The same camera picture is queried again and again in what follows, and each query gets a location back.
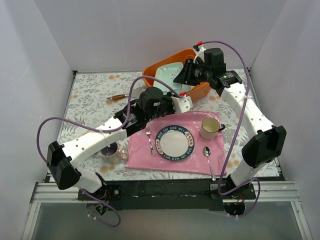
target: fork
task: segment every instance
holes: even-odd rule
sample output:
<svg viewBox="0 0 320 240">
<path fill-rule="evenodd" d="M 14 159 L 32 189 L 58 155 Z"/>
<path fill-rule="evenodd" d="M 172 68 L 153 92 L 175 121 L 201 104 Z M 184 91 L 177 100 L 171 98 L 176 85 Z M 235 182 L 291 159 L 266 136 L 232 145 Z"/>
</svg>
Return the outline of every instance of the fork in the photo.
<svg viewBox="0 0 320 240">
<path fill-rule="evenodd" d="M 154 151 L 154 148 L 152 147 L 152 144 L 151 144 L 151 139 L 150 139 L 151 132 L 150 132 L 150 128 L 149 127 L 145 128 L 145 134 L 149 138 L 149 143 L 150 143 L 150 148 L 151 148 L 151 155 L 154 156 L 155 155 L 155 151 Z"/>
</svg>

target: plate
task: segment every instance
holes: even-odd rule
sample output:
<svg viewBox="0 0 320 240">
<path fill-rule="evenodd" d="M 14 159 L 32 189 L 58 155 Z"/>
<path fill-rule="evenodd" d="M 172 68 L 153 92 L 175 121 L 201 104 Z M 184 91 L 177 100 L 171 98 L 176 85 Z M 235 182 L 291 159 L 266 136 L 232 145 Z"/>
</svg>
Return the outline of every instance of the plate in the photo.
<svg viewBox="0 0 320 240">
<path fill-rule="evenodd" d="M 179 73 L 183 68 L 184 68 L 183 63 L 179 61 L 162 65 L 156 70 L 154 77 L 168 84 L 178 94 L 182 92 L 189 92 L 192 89 L 191 86 L 174 82 L 174 79 L 179 75 Z M 163 86 L 161 83 L 157 81 L 153 82 L 153 86 L 158 89 L 161 89 L 163 94 L 167 94 L 167 92 L 170 91 L 168 88 L 166 88 L 165 86 Z"/>
<path fill-rule="evenodd" d="M 169 161 L 185 160 L 195 149 L 191 132 L 183 126 L 170 125 L 162 128 L 155 138 L 158 153 Z"/>
</svg>

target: knife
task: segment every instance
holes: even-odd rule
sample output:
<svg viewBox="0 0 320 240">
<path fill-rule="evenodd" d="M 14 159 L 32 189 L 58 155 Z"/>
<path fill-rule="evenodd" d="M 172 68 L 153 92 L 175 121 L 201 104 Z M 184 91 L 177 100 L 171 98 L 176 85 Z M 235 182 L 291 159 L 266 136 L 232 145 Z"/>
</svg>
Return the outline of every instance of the knife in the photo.
<svg viewBox="0 0 320 240">
<path fill-rule="evenodd" d="M 144 91 L 143 87 L 138 87 L 136 89 L 133 89 L 132 90 L 132 94 L 131 94 L 131 97 L 134 98 L 134 99 L 138 99 L 140 94 Z M 110 96 L 110 97 L 107 97 L 106 98 L 106 101 L 107 102 L 110 102 L 110 101 L 117 101 L 117 100 L 121 100 L 121 99 L 125 99 L 127 98 L 128 95 L 127 94 L 119 94 L 119 95 L 114 95 L 114 96 Z"/>
</svg>

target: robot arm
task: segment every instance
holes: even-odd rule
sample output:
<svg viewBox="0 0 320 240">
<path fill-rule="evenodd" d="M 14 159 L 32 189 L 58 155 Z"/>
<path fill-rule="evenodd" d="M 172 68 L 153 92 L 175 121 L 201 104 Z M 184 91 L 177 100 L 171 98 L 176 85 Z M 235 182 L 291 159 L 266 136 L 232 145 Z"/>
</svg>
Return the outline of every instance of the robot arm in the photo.
<svg viewBox="0 0 320 240">
<path fill-rule="evenodd" d="M 205 49 L 203 46 L 196 46 L 195 51 L 197 62 L 187 59 L 174 82 L 191 86 L 208 82 L 239 117 L 246 97 L 242 80 L 235 71 L 226 70 L 220 48 Z M 90 132 L 62 145 L 56 141 L 50 144 L 48 168 L 59 189 L 76 186 L 99 199 L 104 196 L 106 189 L 112 186 L 107 186 L 98 173 L 82 168 L 83 161 L 104 147 L 144 129 L 147 122 L 166 115 L 187 112 L 192 106 L 190 97 L 177 98 L 170 93 L 163 95 L 160 89 L 149 87 L 141 93 L 139 100 L 130 102 L 129 121 L 118 131 L 102 133 L 102 130 L 116 129 L 125 122 L 127 106 L 98 127 L 101 132 Z M 279 156 L 286 137 L 283 126 L 274 126 L 252 99 L 247 100 L 242 123 L 250 141 L 242 149 L 243 161 L 227 178 L 227 191 L 253 178 L 266 163 Z"/>
<path fill-rule="evenodd" d="M 247 98 L 245 86 L 235 71 L 226 70 L 221 49 L 205 49 L 203 45 L 195 45 L 193 50 L 195 59 L 186 60 L 173 82 L 192 86 L 208 82 L 240 117 L 244 99 Z M 265 164 L 278 157 L 287 134 L 283 126 L 274 126 L 250 98 L 247 99 L 242 124 L 250 140 L 241 151 L 243 160 L 227 178 L 226 192 L 252 179 Z"/>
<path fill-rule="evenodd" d="M 75 186 L 100 199 L 106 190 L 113 186 L 108 186 L 98 173 L 82 168 L 82 163 L 99 150 L 144 129 L 147 122 L 166 115 L 187 112 L 192 106 L 189 96 L 178 98 L 170 93 L 163 95 L 160 89 L 149 87 L 141 93 L 139 100 L 130 102 L 129 121 L 123 128 L 113 132 L 102 132 L 122 126 L 128 106 L 99 126 L 97 129 L 100 132 L 86 133 L 62 145 L 57 141 L 51 143 L 48 147 L 47 165 L 58 188 L 65 190 Z"/>
</svg>

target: pink napkin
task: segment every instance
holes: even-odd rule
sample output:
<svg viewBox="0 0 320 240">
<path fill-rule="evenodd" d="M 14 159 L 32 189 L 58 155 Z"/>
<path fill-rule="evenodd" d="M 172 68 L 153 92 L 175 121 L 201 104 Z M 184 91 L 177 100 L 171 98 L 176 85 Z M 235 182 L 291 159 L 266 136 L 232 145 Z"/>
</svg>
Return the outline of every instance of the pink napkin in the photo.
<svg viewBox="0 0 320 240">
<path fill-rule="evenodd" d="M 125 167 L 129 169 L 171 171 L 195 174 L 211 175 L 207 158 L 203 155 L 205 146 L 210 148 L 210 164 L 214 175 L 220 175 L 225 162 L 225 145 L 222 132 L 212 140 L 205 140 L 200 136 L 200 127 L 203 119 L 215 118 L 221 123 L 219 115 L 208 111 L 189 111 L 176 113 L 154 119 L 147 124 L 151 131 L 151 142 L 154 156 L 151 155 L 150 144 L 146 130 L 133 134 L 129 139 L 129 160 Z M 179 125 L 188 129 L 194 138 L 194 150 L 192 154 L 181 161 L 169 161 L 163 158 L 155 146 L 157 133 L 169 125 Z"/>
</svg>

